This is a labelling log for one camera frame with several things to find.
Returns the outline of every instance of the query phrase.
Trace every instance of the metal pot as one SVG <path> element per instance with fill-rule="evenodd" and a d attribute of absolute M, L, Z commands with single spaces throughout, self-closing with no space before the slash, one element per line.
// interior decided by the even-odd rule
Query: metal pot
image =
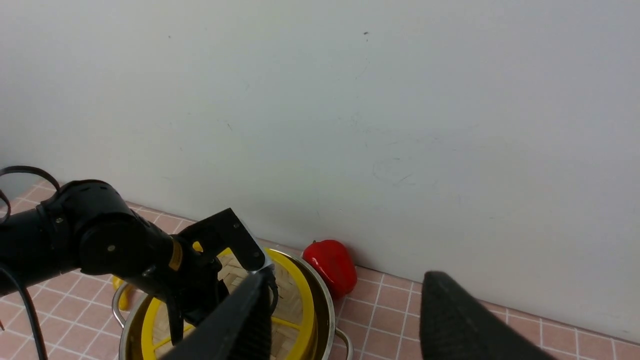
<path fill-rule="evenodd" d="M 338 329 L 335 325 L 335 311 L 333 308 L 333 301 L 329 293 L 329 289 L 326 287 L 324 281 L 306 261 L 302 260 L 298 256 L 286 254 L 280 252 L 286 256 L 298 268 L 302 271 L 307 278 L 309 287 L 314 298 L 314 308 L 316 310 L 316 322 L 317 322 L 317 339 L 316 339 L 316 351 L 313 356 L 314 360 L 328 360 L 333 345 L 334 334 L 340 337 L 347 346 L 347 360 L 353 358 L 353 343 L 349 339 L 349 336 L 342 330 Z M 122 326 L 122 336 L 120 337 L 120 351 L 118 358 L 120 360 L 143 360 L 141 349 L 141 336 L 142 336 L 142 323 L 144 322 L 147 308 L 153 299 L 150 295 L 145 295 L 138 303 L 133 307 L 129 318 L 124 319 L 118 308 L 118 302 L 126 286 L 130 286 L 127 283 L 121 285 L 116 293 L 113 295 L 113 301 L 111 302 L 111 309 L 113 314 L 118 320 L 120 326 Z"/>

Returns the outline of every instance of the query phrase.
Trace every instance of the red bell pepper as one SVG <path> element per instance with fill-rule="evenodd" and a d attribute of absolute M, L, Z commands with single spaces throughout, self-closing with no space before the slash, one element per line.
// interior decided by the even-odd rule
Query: red bell pepper
<path fill-rule="evenodd" d="M 337 240 L 314 241 L 302 253 L 302 258 L 320 274 L 334 300 L 352 292 L 358 282 L 349 252 Z"/>

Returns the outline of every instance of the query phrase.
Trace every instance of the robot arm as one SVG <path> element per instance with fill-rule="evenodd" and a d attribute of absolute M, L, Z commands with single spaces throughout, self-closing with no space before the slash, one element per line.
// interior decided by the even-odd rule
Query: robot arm
<path fill-rule="evenodd" d="M 76 268 L 88 275 L 113 274 L 166 303 L 174 343 L 182 339 L 183 320 L 200 324 L 228 295 L 218 280 L 216 255 L 223 249 L 230 247 L 247 271 L 265 273 L 277 291 L 271 260 L 231 209 L 169 235 L 130 210 L 103 181 L 56 188 L 35 209 L 9 212 L 0 223 L 0 263 L 25 286 Z M 193 249 L 196 241 L 203 252 Z M 0 296 L 15 290 L 0 277 Z M 272 309 L 277 298 L 274 292 Z"/>

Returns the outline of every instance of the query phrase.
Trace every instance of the pink tile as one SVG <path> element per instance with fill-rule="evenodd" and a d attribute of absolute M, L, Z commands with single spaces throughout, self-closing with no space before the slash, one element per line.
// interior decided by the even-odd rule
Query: pink tile
<path fill-rule="evenodd" d="M 486 301 L 482 301 L 480 300 L 480 304 L 482 304 L 485 308 L 491 310 L 491 311 L 496 311 L 498 313 L 506 313 L 507 309 L 504 306 L 500 306 L 500 305 L 495 305 L 492 304 L 490 302 L 486 302 Z"/>
<path fill-rule="evenodd" d="M 345 332 L 353 343 L 353 348 L 356 350 L 362 350 L 364 346 L 364 339 L 367 336 L 367 328 L 361 325 L 356 325 L 344 320 L 338 321 L 338 327 Z M 337 336 L 334 338 L 334 342 L 343 343 L 343 341 Z"/>
<path fill-rule="evenodd" d="M 400 353 L 398 354 L 398 360 L 414 359 L 422 359 L 420 342 L 409 339 L 402 339 L 400 342 Z"/>
<path fill-rule="evenodd" d="M 392 275 L 385 274 L 384 278 L 382 278 L 382 283 L 385 285 L 395 286 L 396 288 L 402 288 L 406 290 L 411 290 L 411 280 L 403 279 L 401 277 L 395 277 Z"/>
<path fill-rule="evenodd" d="M 347 358 L 347 348 L 334 345 L 329 353 L 329 360 L 345 360 Z M 353 352 L 353 359 L 358 360 L 360 358 L 360 352 Z"/>
<path fill-rule="evenodd" d="M 545 349 L 547 353 L 556 358 L 557 360 L 577 360 L 576 355 L 565 354 L 564 352 Z"/>
<path fill-rule="evenodd" d="M 38 320 L 42 321 L 43 317 L 38 316 Z M 6 329 L 11 329 L 12 331 L 18 332 L 19 334 L 30 336 L 31 335 L 31 324 L 29 323 L 29 318 L 27 317 L 27 312 L 24 309 L 20 310 L 18 316 L 16 316 L 13 321 L 9 324 L 4 324 Z"/>
<path fill-rule="evenodd" d="M 37 186 L 40 186 L 40 187 L 42 187 L 42 188 L 47 188 L 47 189 L 55 190 L 55 188 L 53 187 L 53 185 L 52 185 L 50 182 L 46 181 L 46 180 L 40 181 L 40 182 L 39 182 L 39 183 L 37 183 L 36 185 L 37 185 Z"/>
<path fill-rule="evenodd" d="M 178 228 L 180 221 L 182 220 L 178 218 L 169 217 L 167 215 L 160 215 L 160 217 L 158 217 L 154 224 L 158 226 L 162 231 L 168 234 L 174 234 L 174 230 Z"/>
<path fill-rule="evenodd" d="M 22 202 L 22 199 L 11 199 L 9 200 L 9 203 L 11 204 L 11 209 L 13 210 L 20 202 Z M 6 205 L 4 204 L 4 201 L 0 202 L 0 204 L 3 205 L 3 209 L 6 211 Z"/>
<path fill-rule="evenodd" d="M 422 293 L 422 284 L 419 282 L 414 282 L 411 286 L 411 291 Z"/>
<path fill-rule="evenodd" d="M 71 288 L 76 284 L 76 282 L 80 279 L 80 275 L 74 272 L 68 272 L 64 275 L 60 275 L 58 277 L 54 277 L 49 280 L 46 288 L 61 291 L 63 293 L 68 292 Z"/>
<path fill-rule="evenodd" d="M 18 305 L 10 304 L 8 302 L 0 302 L 0 321 L 7 325 L 18 313 L 21 308 Z"/>
<path fill-rule="evenodd" d="M 87 310 L 80 316 L 77 323 L 89 326 L 92 329 L 101 330 L 111 318 L 111 309 L 108 307 L 89 304 Z"/>
<path fill-rule="evenodd" d="M 578 332 L 578 355 L 598 360 L 613 360 L 613 342 L 591 334 Z"/>
<path fill-rule="evenodd" d="M 509 315 L 508 324 L 527 340 L 537 346 L 540 345 L 540 321 L 512 318 L 511 315 Z"/>
<path fill-rule="evenodd" d="M 13 204 L 11 205 L 11 213 L 12 214 L 22 213 L 23 211 L 31 210 L 35 207 L 36 207 L 36 204 L 22 200 L 18 202 L 15 206 Z"/>
<path fill-rule="evenodd" d="M 409 291 L 382 286 L 378 296 L 378 305 L 390 307 L 392 309 L 406 311 L 409 301 Z"/>
<path fill-rule="evenodd" d="M 89 347 L 89 344 L 93 341 L 96 335 L 98 335 L 98 332 L 95 330 L 73 325 L 58 345 L 65 349 L 82 354 Z"/>
<path fill-rule="evenodd" d="M 507 322 L 507 315 L 502 314 L 502 313 L 494 313 L 492 312 L 492 314 L 497 317 L 498 319 L 500 319 L 502 322 L 506 323 Z"/>
<path fill-rule="evenodd" d="M 408 312 L 410 314 L 420 315 L 420 294 L 411 293 Z"/>
<path fill-rule="evenodd" d="M 371 327 L 400 335 L 404 323 L 404 313 L 377 307 L 373 311 Z"/>
<path fill-rule="evenodd" d="M 93 300 L 103 286 L 103 281 L 94 279 L 93 277 L 83 276 L 69 293 L 85 300 Z"/>
<path fill-rule="evenodd" d="M 132 209 L 140 209 L 140 208 L 142 208 L 142 205 L 136 204 L 135 202 L 125 201 L 125 203 L 127 204 L 127 206 L 129 206 Z"/>
<path fill-rule="evenodd" d="M 190 221 L 190 220 L 183 220 L 182 223 L 180 225 L 178 225 L 178 228 L 175 230 L 175 233 L 179 233 L 182 230 L 184 230 L 187 226 L 193 225 L 194 222 Z"/>
<path fill-rule="evenodd" d="M 86 355 L 96 359 L 112 359 L 118 354 L 120 339 L 107 334 L 98 334 L 95 341 L 89 346 Z"/>
<path fill-rule="evenodd" d="M 45 188 L 33 188 L 33 191 L 27 195 L 27 200 L 42 202 L 52 197 L 56 193 L 56 190 Z"/>
<path fill-rule="evenodd" d="M 575 330 L 542 324 L 542 344 L 570 354 L 576 354 Z"/>
<path fill-rule="evenodd" d="M 113 279 L 113 275 L 111 275 L 111 274 L 92 275 L 92 277 L 94 279 L 98 279 L 98 280 L 102 280 L 102 281 L 106 281 L 106 282 L 111 282 L 111 280 Z"/>
<path fill-rule="evenodd" d="M 557 322 L 557 321 L 554 321 L 554 320 L 549 320 L 549 319 L 544 319 L 543 318 L 542 319 L 542 323 L 547 323 L 547 324 L 555 325 L 555 326 L 558 326 L 558 327 L 566 327 L 567 329 L 573 330 L 573 326 L 567 325 L 565 323 Z"/>
<path fill-rule="evenodd" d="M 78 360 L 78 359 L 80 359 L 80 356 L 79 355 L 75 355 L 72 352 L 68 352 L 66 350 L 63 350 L 61 348 L 55 348 L 51 352 L 51 355 L 49 356 L 49 359 L 51 359 L 51 360 Z"/>
<path fill-rule="evenodd" d="M 60 293 L 44 288 L 33 298 L 33 305 L 38 309 L 38 311 L 48 314 L 54 307 L 56 307 L 56 305 L 58 305 L 63 297 L 64 295 Z"/>
<path fill-rule="evenodd" d="M 382 359 L 382 357 L 379 356 L 375 356 L 375 355 L 370 355 L 370 354 L 362 354 L 362 360 L 380 360 Z"/>
<path fill-rule="evenodd" d="M 147 219 L 148 222 L 156 221 L 156 219 L 160 215 L 160 214 L 157 214 L 157 213 L 152 213 L 152 212 L 147 211 L 147 210 L 134 210 L 134 211 L 137 212 L 141 217 Z"/>
<path fill-rule="evenodd" d="M 367 337 L 367 343 L 365 344 L 365 352 L 388 359 L 395 359 L 399 344 L 399 336 L 385 334 L 384 332 L 371 329 L 369 330 L 369 337 Z"/>
<path fill-rule="evenodd" d="M 519 318 L 525 318 L 525 319 L 535 320 L 535 321 L 538 321 L 540 319 L 539 316 L 523 313 L 522 311 L 518 311 L 514 309 L 509 309 L 509 317 L 510 316 L 517 316 Z"/>
<path fill-rule="evenodd" d="M 98 304 L 111 306 L 111 301 L 113 300 L 113 295 L 115 294 L 115 290 L 112 285 L 107 285 L 100 290 L 98 295 L 93 300 Z"/>
<path fill-rule="evenodd" d="M 65 297 L 53 310 L 52 315 L 74 322 L 88 306 L 87 301 Z"/>
<path fill-rule="evenodd" d="M 374 282 L 380 282 L 380 280 L 382 280 L 382 273 L 375 270 L 356 266 L 356 272 L 358 273 L 359 279 L 365 279 Z"/>
<path fill-rule="evenodd" d="M 340 300 L 333 301 L 333 311 L 335 312 L 336 316 L 338 316 L 338 314 L 340 313 L 340 309 L 342 309 L 343 303 L 344 303 L 344 297 L 341 298 Z"/>
<path fill-rule="evenodd" d="M 375 304 L 379 288 L 379 284 L 368 281 L 358 281 L 348 297 L 355 300 L 366 301 L 370 304 Z"/>
<path fill-rule="evenodd" d="M 72 323 L 55 318 L 46 318 L 41 324 L 42 337 L 47 343 L 57 344 L 67 333 Z"/>
<path fill-rule="evenodd" d="M 371 314 L 373 314 L 373 305 L 347 299 L 344 301 L 340 317 L 360 325 L 369 326 Z"/>
<path fill-rule="evenodd" d="M 345 360 L 347 358 L 347 348 L 334 345 L 329 353 L 329 360 Z"/>
<path fill-rule="evenodd" d="M 406 315 L 403 336 L 405 338 L 416 340 L 420 339 L 420 318 L 418 316 L 413 316 L 410 314 Z"/>
<path fill-rule="evenodd" d="M 33 293 L 31 291 L 29 291 L 29 295 L 31 295 L 31 298 L 33 298 Z M 20 297 L 20 294 L 18 294 L 17 291 L 10 293 L 9 295 L 3 296 L 2 299 L 14 305 L 24 306 L 24 303 L 22 302 L 22 298 Z"/>
<path fill-rule="evenodd" d="M 102 328 L 102 331 L 116 336 L 122 335 L 122 327 L 114 317 L 111 317 L 109 318 L 109 320 L 107 320 L 107 324 L 104 326 L 104 328 Z"/>
<path fill-rule="evenodd" d="M 640 359 L 640 346 L 622 341 L 615 341 L 616 360 L 638 360 Z"/>
<path fill-rule="evenodd" d="M 0 331 L 0 356 L 11 359 L 25 342 L 27 342 L 25 337 Z"/>
<path fill-rule="evenodd" d="M 15 358 L 20 360 L 38 360 L 38 352 L 36 350 L 35 343 L 29 340 L 24 344 L 22 349 L 16 353 Z"/>
<path fill-rule="evenodd" d="M 137 304 L 145 295 L 146 294 L 139 289 L 131 291 L 129 295 L 129 309 L 133 308 L 133 306 L 135 306 L 135 304 Z"/>

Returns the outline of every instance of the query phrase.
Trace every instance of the black cable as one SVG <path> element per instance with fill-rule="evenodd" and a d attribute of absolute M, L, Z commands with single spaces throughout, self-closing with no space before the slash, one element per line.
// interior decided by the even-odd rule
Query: black cable
<path fill-rule="evenodd" d="M 12 167 L 0 168 L 0 176 L 7 174 L 33 174 L 42 177 L 43 179 L 50 182 L 54 188 L 56 188 L 56 193 L 60 191 L 60 184 L 58 181 L 50 175 L 50 173 L 42 170 L 41 168 L 36 167 L 28 167 L 25 165 L 16 165 Z M 11 203 L 9 199 L 6 198 L 6 195 L 0 190 L 0 200 L 6 203 L 6 214 L 2 218 L 0 218 L 0 224 L 9 220 L 11 217 Z"/>
<path fill-rule="evenodd" d="M 276 275 L 273 272 L 274 272 L 273 269 L 269 269 L 269 271 L 265 273 L 266 279 L 267 279 L 267 285 L 269 286 L 273 294 L 273 299 L 271 300 L 271 307 L 269 309 L 271 311 L 271 314 L 273 314 L 273 312 L 276 311 L 276 307 L 278 306 L 278 297 L 280 296 L 278 294 L 278 285 L 276 284 Z"/>
<path fill-rule="evenodd" d="M 11 271 L 9 266 L 4 263 L 0 263 L 0 270 L 4 272 L 4 274 L 13 282 L 15 287 L 18 289 L 20 296 L 22 297 L 22 301 L 24 302 L 24 307 L 27 312 L 27 316 L 29 317 L 29 323 L 31 324 L 31 331 L 33 332 L 33 339 L 36 341 L 36 350 L 38 350 L 38 358 L 40 360 L 47 360 L 47 350 L 44 345 L 44 339 L 42 338 L 42 330 L 40 329 L 40 322 L 38 321 L 38 314 L 36 314 L 36 309 L 33 307 L 33 301 L 29 296 L 29 292 L 24 287 L 22 282 L 18 279 L 18 277 Z"/>

